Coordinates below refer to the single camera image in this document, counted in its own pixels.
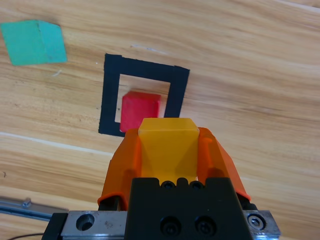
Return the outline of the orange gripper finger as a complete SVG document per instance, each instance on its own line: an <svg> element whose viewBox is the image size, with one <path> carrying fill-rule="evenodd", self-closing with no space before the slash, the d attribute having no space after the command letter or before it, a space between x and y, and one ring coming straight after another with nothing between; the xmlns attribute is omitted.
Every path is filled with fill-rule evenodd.
<svg viewBox="0 0 320 240"><path fill-rule="evenodd" d="M126 211L129 206L132 180L142 176L141 141L137 129L126 132L109 162L101 197L100 211Z"/></svg>
<svg viewBox="0 0 320 240"><path fill-rule="evenodd" d="M212 132L204 127L199 128L196 174L198 181L203 184L208 178L229 178L242 209L258 209L251 203L232 158Z"/></svg>

